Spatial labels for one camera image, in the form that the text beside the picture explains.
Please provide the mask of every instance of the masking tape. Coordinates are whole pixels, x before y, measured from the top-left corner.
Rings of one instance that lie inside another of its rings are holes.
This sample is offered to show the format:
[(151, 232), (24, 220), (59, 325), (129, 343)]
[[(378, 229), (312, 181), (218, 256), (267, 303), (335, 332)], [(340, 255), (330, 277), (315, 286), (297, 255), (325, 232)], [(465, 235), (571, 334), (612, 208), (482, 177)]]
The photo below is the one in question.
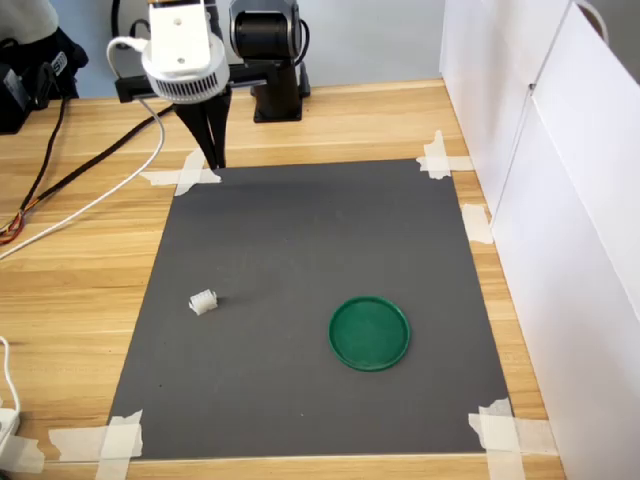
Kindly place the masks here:
[(38, 450), (38, 440), (7, 437), (2, 444), (0, 470), (16, 473), (41, 473), (44, 469), (44, 453)]
[(203, 168), (206, 158), (202, 150), (194, 150), (187, 156), (182, 170), (164, 172), (142, 172), (140, 175), (153, 186), (177, 185), (174, 196), (184, 195), (196, 183), (220, 183), (222, 179), (208, 168)]
[(142, 455), (142, 410), (113, 417), (108, 426), (49, 430), (60, 462), (98, 461), (96, 480), (123, 480), (132, 457)]
[(467, 231), (469, 241), (488, 245), (493, 243), (489, 220), (482, 205), (463, 205), (462, 220), (464, 221), (464, 228)]
[(558, 455), (549, 422), (514, 418), (508, 399), (478, 412), (469, 414), (469, 425), (487, 451), (491, 480), (525, 480), (522, 454)]
[(424, 146), (424, 157), (416, 159), (421, 172), (429, 172), (429, 177), (442, 180), (450, 177), (451, 171), (473, 171), (470, 157), (449, 157), (444, 145), (442, 131), (436, 132), (433, 143)]

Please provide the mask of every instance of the gray mat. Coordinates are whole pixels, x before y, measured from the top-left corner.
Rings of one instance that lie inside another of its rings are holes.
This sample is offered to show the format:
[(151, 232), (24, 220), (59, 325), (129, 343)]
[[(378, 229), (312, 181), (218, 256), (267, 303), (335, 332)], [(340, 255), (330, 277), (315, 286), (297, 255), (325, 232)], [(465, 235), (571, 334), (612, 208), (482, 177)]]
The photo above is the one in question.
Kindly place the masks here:
[[(507, 388), (451, 178), (412, 161), (229, 169), (176, 197), (111, 414), (143, 458), (481, 452), (467, 414)], [(216, 291), (202, 317), (188, 299)], [(380, 373), (333, 355), (333, 312), (396, 303)]]

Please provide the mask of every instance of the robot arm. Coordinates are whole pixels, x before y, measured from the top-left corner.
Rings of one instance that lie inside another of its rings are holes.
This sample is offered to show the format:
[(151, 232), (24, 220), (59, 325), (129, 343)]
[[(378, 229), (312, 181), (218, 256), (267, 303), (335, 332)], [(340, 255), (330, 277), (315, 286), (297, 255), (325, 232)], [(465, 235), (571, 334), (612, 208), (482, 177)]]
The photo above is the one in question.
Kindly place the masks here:
[[(123, 102), (157, 95), (174, 104), (211, 169), (226, 165), (224, 147), (231, 88), (253, 86), (256, 122), (302, 118), (310, 89), (301, 57), (302, 28), (297, 0), (235, 0), (231, 43), (244, 65), (227, 64), (215, 5), (204, 0), (150, 0), (151, 40), (131, 43), (142, 54), (146, 76), (122, 78)], [(296, 66), (301, 66), (298, 86)]]

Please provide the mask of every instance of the white panel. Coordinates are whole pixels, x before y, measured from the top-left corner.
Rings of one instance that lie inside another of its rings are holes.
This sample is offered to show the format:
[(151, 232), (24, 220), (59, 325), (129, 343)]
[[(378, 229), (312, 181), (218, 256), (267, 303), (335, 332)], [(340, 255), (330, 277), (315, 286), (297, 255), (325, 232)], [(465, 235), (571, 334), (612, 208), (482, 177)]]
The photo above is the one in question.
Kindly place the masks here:
[(445, 22), (442, 74), (495, 213), (529, 86), (481, 0), (448, 0)]
[(484, 0), (502, 32), (519, 74), (535, 83), (569, 0)]
[(534, 99), (640, 312), (640, 87), (575, 6)]
[(640, 323), (535, 108), (494, 236), (568, 478), (638, 478)]

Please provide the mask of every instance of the green plate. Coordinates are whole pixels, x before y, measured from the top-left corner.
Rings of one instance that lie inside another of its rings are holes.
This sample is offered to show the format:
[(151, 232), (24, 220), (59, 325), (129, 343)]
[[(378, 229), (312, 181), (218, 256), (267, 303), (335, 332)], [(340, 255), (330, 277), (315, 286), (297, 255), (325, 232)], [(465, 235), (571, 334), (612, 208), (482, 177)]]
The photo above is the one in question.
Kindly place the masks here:
[(342, 305), (329, 324), (329, 343), (340, 361), (361, 372), (398, 363), (409, 348), (411, 328), (396, 305), (384, 298), (357, 297)]

